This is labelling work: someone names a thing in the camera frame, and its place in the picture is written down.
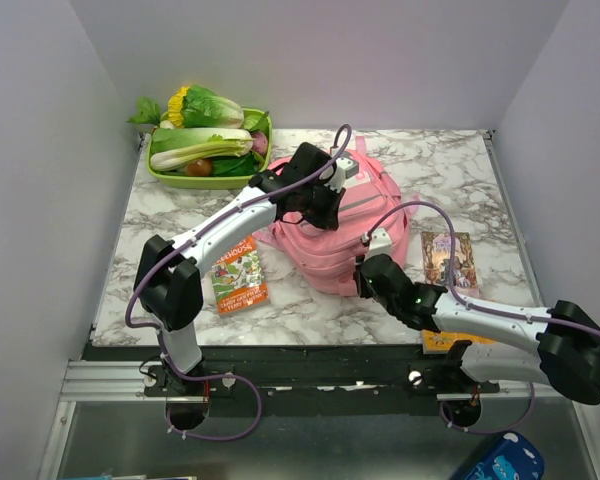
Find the pink student backpack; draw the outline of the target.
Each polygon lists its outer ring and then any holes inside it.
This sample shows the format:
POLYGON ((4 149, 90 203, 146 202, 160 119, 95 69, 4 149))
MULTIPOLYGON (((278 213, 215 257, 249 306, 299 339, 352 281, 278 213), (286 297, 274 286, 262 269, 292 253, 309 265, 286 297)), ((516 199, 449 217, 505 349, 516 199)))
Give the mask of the pink student backpack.
POLYGON ((357 172, 344 182, 335 231, 318 229, 290 213, 282 221, 254 234, 254 238, 287 255, 304 279, 316 290, 342 297, 357 294, 356 259, 368 251, 363 236, 381 217, 402 203, 398 184, 380 161, 368 156, 363 136, 342 158, 357 172))

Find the illustrated picture book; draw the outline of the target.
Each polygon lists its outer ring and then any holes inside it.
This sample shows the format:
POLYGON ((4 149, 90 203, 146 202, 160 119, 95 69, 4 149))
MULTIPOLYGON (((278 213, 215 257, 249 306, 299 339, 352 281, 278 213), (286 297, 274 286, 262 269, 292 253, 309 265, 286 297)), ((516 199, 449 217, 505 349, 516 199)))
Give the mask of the illustrated picture book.
POLYGON ((466 232, 455 234, 454 254, 451 254, 451 244, 448 234, 433 231, 424 231, 421 234, 425 281, 447 286, 449 280, 452 280, 460 293, 478 296, 478 280, 470 235, 466 232))

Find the orange treehouse book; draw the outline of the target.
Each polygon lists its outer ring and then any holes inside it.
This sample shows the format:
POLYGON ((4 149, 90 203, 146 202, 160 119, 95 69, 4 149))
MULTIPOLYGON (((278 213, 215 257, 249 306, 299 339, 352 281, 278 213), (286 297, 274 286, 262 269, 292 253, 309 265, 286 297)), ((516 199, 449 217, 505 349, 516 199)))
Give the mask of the orange treehouse book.
POLYGON ((210 276, 220 316, 269 303, 264 270, 252 235, 223 255, 212 267, 210 276))

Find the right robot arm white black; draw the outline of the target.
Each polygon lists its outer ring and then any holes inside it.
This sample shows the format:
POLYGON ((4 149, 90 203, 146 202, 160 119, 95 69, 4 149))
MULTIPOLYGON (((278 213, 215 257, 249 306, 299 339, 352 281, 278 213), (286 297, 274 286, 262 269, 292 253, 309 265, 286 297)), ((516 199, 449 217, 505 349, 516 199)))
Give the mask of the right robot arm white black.
POLYGON ((600 404, 600 327, 576 304, 517 307, 412 282, 386 254, 360 256, 354 271, 358 294, 372 298, 413 330, 469 334, 489 339, 452 350, 440 379, 460 392, 473 383, 517 381, 552 387, 569 400, 600 404))

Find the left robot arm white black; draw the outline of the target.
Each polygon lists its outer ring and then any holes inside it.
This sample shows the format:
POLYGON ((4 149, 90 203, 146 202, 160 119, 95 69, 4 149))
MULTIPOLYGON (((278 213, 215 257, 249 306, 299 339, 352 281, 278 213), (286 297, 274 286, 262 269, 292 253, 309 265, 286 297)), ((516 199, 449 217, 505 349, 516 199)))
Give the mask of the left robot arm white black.
POLYGON ((319 229, 336 229, 346 170, 337 154, 304 142, 289 162, 254 175, 205 222, 171 240, 154 236, 145 243, 130 301, 153 315, 148 325, 157 333, 171 366, 167 382, 177 393, 189 395, 201 385, 194 320, 203 307, 204 275, 240 241, 288 213, 300 213, 319 229))

